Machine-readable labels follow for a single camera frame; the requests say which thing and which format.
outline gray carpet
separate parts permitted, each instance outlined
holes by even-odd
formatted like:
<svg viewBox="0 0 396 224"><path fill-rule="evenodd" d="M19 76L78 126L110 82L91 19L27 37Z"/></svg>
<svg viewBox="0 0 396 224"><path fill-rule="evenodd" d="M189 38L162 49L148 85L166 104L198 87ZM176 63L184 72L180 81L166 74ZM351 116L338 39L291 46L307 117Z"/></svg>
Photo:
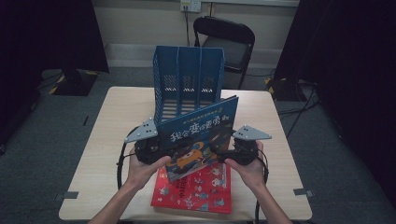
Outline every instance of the gray carpet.
<svg viewBox="0 0 396 224"><path fill-rule="evenodd" d="M48 71L43 77L56 73ZM263 91L264 77L254 76L270 73L271 69L250 69L242 88ZM225 86L234 88L238 78L226 74ZM42 86L55 79L46 79ZM100 74L87 97L49 95L51 85L40 89L35 110L0 157L0 223L66 223L58 217L62 202L54 198L68 189L108 88L152 85L152 68L110 68L110 74ZM304 92L308 95L310 88ZM278 111L303 106L276 102ZM297 114L280 117L288 133ZM304 187L315 192L309 198L313 222L396 223L396 211L361 160L340 140L320 105L301 115L289 143Z"/></svg>

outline book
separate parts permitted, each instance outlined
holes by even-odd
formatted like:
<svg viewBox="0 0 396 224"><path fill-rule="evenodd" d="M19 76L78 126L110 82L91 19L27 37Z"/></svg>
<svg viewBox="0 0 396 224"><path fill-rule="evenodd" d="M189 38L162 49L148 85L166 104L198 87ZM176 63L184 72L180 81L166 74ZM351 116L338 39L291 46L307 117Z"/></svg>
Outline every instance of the book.
<svg viewBox="0 0 396 224"><path fill-rule="evenodd" d="M166 169L158 170L151 206L230 214L231 168L224 163L213 163L173 183Z"/></svg>
<svg viewBox="0 0 396 224"><path fill-rule="evenodd" d="M217 162L211 148L228 150L237 104L232 96L158 125L161 148L177 149L165 165L170 183Z"/></svg>

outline chair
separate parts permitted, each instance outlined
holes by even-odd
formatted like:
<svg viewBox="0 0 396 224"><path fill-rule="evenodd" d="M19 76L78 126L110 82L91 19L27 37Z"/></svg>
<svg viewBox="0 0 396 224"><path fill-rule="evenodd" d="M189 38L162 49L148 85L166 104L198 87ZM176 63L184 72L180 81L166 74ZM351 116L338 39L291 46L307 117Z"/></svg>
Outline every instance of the chair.
<svg viewBox="0 0 396 224"><path fill-rule="evenodd" d="M198 34L206 35L207 39L202 47L223 48L224 70L241 74L238 90L241 89L253 51L255 35L242 23L226 21L215 17L205 16L194 21L195 47L201 47Z"/></svg>

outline magazine file holder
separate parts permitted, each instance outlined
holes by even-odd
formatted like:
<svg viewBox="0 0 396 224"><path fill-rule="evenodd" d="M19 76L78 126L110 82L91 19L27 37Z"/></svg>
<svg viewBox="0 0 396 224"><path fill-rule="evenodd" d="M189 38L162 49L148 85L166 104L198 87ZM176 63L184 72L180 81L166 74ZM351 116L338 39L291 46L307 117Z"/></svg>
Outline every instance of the magazine file holder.
<svg viewBox="0 0 396 224"><path fill-rule="evenodd" d="M223 49L157 46L153 57L154 122L219 102Z"/></svg>

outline wooden table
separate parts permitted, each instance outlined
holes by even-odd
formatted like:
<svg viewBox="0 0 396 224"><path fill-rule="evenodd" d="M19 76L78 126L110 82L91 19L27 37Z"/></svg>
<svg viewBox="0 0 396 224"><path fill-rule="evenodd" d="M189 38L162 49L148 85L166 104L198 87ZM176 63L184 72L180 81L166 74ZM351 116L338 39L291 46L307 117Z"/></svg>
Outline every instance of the wooden table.
<svg viewBox="0 0 396 224"><path fill-rule="evenodd" d="M307 220L312 211L305 195L294 189L303 187L271 95L266 91L226 91L221 97L239 96L234 129L247 124L273 136L263 140L269 163L268 188L291 219ZM87 146L68 191L76 199L64 199L59 216L63 220L88 220L98 213L117 191L116 170L123 140L133 127L154 115L154 89L113 87L109 89ZM129 151L134 144L129 144ZM124 163L122 180L126 179ZM151 207L156 175L137 192L121 219L129 220L252 220L256 198L232 170L233 212L230 215Z"/></svg>

